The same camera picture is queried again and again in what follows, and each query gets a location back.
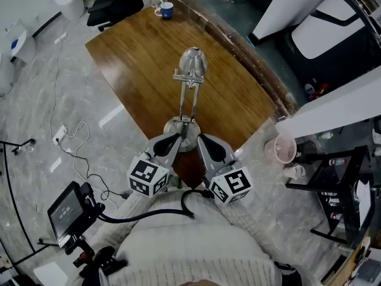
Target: small display screen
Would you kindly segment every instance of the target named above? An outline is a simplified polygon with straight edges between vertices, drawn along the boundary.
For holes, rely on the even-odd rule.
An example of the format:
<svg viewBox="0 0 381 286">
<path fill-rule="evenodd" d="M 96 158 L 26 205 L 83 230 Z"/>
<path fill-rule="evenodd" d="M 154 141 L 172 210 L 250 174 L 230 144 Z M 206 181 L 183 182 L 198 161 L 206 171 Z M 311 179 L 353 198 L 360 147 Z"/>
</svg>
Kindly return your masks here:
<svg viewBox="0 0 381 286">
<path fill-rule="evenodd" d="M 65 231 L 83 213 L 82 207 L 74 191 L 71 191 L 64 201 L 51 215 L 53 228 L 60 240 Z"/>
</svg>

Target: knit sweater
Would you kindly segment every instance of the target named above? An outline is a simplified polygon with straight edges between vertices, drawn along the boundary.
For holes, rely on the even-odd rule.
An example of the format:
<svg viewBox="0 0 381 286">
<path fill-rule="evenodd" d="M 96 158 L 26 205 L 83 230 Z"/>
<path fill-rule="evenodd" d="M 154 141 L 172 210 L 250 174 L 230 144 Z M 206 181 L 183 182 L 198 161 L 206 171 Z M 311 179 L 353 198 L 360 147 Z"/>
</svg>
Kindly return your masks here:
<svg viewBox="0 0 381 286">
<path fill-rule="evenodd" d="M 134 192 L 113 217 L 181 209 L 182 193 L 176 190 L 149 199 Z M 110 245 L 117 251 L 116 259 L 129 263 L 108 276 L 110 286 L 175 286 L 201 280 L 223 286 L 281 286 L 282 274 L 254 240 L 261 235 L 239 201 L 217 207 L 213 200 L 190 194 L 186 205 L 195 219 L 162 214 L 139 222 L 102 225 L 92 238 L 93 249 Z M 78 275 L 67 283 L 81 284 Z"/>
</svg>

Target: white marker cube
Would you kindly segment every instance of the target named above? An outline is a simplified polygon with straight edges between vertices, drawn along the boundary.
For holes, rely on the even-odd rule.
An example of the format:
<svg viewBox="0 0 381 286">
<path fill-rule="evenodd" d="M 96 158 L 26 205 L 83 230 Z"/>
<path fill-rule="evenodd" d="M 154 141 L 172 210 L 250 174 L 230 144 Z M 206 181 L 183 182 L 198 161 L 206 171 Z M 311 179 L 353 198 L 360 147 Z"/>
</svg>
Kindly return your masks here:
<svg viewBox="0 0 381 286">
<path fill-rule="evenodd" d="M 246 167 L 215 176 L 208 189 L 214 194 L 216 203 L 229 204 L 244 198 L 253 188 L 250 174 Z"/>
<path fill-rule="evenodd" d="M 127 176 L 132 190 L 152 198 L 167 184 L 169 169 L 134 157 Z"/>
</svg>

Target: blue lid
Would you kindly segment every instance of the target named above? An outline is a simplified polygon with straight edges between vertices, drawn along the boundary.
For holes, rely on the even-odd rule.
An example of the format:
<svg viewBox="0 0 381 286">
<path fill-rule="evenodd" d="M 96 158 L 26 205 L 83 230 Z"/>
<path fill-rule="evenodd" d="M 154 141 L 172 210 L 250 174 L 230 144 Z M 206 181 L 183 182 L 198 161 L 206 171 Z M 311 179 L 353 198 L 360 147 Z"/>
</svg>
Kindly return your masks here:
<svg viewBox="0 0 381 286">
<path fill-rule="evenodd" d="M 17 45 L 18 39 L 16 39 L 14 42 L 12 42 L 11 48 L 14 49 Z"/>
</svg>

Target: lamp base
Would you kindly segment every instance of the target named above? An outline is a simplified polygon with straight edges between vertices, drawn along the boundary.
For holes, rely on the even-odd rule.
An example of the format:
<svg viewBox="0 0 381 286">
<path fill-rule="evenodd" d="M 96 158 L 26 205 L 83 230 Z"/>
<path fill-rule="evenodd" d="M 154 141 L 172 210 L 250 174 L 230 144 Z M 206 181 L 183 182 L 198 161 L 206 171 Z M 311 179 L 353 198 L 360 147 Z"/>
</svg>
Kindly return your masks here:
<svg viewBox="0 0 381 286">
<path fill-rule="evenodd" d="M 179 152 L 186 153 L 194 149 L 197 146 L 197 137 L 201 133 L 200 127 L 196 122 L 179 122 L 178 117 L 170 119 L 164 126 L 164 133 L 179 133 L 183 135 Z"/>
</svg>

